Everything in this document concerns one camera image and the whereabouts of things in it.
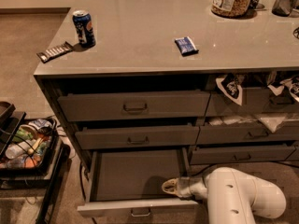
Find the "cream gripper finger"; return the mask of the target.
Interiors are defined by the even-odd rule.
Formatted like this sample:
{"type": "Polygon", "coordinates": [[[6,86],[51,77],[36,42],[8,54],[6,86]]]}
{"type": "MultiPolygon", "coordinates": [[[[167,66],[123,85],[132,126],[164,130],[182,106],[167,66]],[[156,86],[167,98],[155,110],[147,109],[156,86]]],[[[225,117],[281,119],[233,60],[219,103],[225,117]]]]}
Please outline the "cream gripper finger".
{"type": "Polygon", "coordinates": [[[179,192],[177,192],[176,190],[165,190],[164,192],[167,194],[171,194],[171,195],[177,196],[179,198],[182,198],[182,195],[179,192]]]}
{"type": "Polygon", "coordinates": [[[162,184],[163,190],[175,190],[177,188],[178,180],[176,178],[169,179],[162,184]]]}

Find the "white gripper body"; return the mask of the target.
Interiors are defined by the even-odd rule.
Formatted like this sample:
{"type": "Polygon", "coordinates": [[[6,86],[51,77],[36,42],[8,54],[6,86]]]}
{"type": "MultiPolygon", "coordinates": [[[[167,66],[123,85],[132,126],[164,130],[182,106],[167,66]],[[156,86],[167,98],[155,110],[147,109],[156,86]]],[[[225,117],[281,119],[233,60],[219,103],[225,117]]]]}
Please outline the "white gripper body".
{"type": "Polygon", "coordinates": [[[180,177],[176,179],[174,192],[179,198],[191,198],[199,195],[199,179],[191,177],[180,177]]]}

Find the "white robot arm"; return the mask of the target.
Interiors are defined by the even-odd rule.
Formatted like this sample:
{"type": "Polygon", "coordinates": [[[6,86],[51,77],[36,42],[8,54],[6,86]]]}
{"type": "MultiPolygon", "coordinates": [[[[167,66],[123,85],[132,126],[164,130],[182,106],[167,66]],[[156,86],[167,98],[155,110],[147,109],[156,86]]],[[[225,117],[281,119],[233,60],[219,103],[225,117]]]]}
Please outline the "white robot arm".
{"type": "Polygon", "coordinates": [[[256,224],[255,216],[278,218],[287,204],[277,185],[229,167],[169,179],[162,190],[180,199],[206,199],[209,224],[256,224]]]}

